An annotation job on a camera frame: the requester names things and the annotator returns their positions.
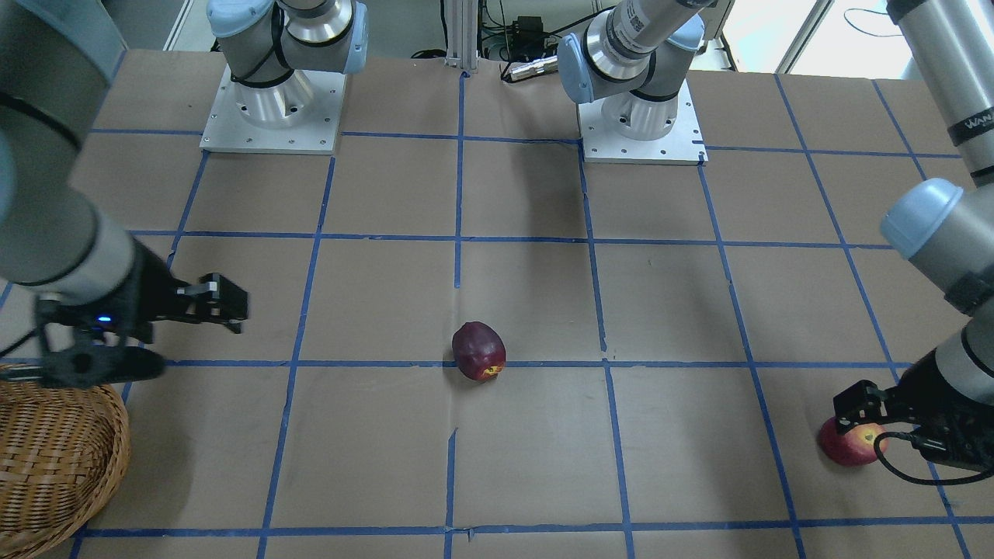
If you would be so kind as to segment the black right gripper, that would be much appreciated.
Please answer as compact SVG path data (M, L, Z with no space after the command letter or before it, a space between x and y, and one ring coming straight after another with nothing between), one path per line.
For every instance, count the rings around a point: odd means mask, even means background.
M148 348L156 321L216 323L242 332L248 291L220 273L184 282L145 245L132 245L132 266L109 293L89 302L72 302L67 294L36 298L40 386L89 388L161 376L165 358Z

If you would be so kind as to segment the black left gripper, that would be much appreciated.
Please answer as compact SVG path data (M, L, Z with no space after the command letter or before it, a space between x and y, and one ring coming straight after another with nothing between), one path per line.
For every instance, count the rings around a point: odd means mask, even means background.
M870 380L849 386L832 400L838 433L870 422L881 425L885 432L874 449L891 473L898 468L885 459L890 439L910 443L933 464L991 473L992 405L962 395L943 372L933 350L891 388L883 390Z

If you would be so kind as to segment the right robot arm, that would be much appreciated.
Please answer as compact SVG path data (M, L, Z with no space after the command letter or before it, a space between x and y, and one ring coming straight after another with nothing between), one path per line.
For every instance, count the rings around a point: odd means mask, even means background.
M216 323L238 334L249 295L220 273L195 283L70 187L127 44L99 1L1 4L2 277L34 293L36 365L9 383L89 388L150 380L165 359L154 322Z

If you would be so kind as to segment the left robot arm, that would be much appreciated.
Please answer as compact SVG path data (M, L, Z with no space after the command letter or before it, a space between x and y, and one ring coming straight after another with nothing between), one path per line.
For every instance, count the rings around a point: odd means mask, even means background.
M901 473L884 442L910 443L924 460L966 470L940 486L975 484L993 464L993 139L992 3L888 1L888 17L908 43L919 73L964 161L973 189L927 179L881 219L881 234L968 318L967 324L902 373L891 388L860 380L832 401L832 427L909 424L873 439L874 460L910 484L934 480Z

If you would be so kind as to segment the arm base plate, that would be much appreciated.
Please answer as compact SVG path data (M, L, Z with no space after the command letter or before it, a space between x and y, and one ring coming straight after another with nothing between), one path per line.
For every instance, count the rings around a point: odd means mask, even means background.
M243 155L333 155L347 75L295 71L283 84L254 89L224 68L203 125L200 148Z
M689 82L678 96L650 102L632 93L576 106L586 161L699 165L709 161Z

